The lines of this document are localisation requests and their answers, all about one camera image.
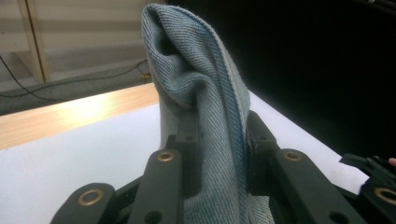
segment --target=brass screw hole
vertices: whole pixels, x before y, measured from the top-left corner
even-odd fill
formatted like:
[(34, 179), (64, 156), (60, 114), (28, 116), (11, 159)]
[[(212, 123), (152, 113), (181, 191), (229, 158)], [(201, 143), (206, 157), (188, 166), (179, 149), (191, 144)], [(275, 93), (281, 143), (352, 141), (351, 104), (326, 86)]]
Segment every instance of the brass screw hole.
[(159, 161), (171, 161), (174, 158), (174, 155), (170, 152), (163, 152), (158, 154), (157, 159)]
[(99, 202), (103, 195), (104, 192), (101, 189), (90, 189), (78, 197), (78, 203), (82, 206), (90, 206)]

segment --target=metal screw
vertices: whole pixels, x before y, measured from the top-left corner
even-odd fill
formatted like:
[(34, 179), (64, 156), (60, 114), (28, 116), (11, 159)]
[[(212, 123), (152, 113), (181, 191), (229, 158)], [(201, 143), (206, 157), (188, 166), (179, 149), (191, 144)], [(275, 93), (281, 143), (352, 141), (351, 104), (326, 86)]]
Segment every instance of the metal screw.
[(90, 189), (78, 197), (78, 203), (82, 206), (90, 206), (99, 202), (103, 195), (104, 192), (101, 189)]

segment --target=light blue denim cloth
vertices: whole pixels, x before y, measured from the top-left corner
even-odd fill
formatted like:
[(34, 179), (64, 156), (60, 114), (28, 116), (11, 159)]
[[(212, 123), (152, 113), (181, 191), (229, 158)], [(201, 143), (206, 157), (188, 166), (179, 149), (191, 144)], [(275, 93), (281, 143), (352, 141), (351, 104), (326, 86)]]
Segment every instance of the light blue denim cloth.
[(143, 38), (160, 94), (162, 147), (180, 113), (198, 108), (202, 189), (184, 202), (184, 223), (273, 223), (267, 197), (247, 191), (248, 89), (215, 31), (180, 7), (148, 5)]

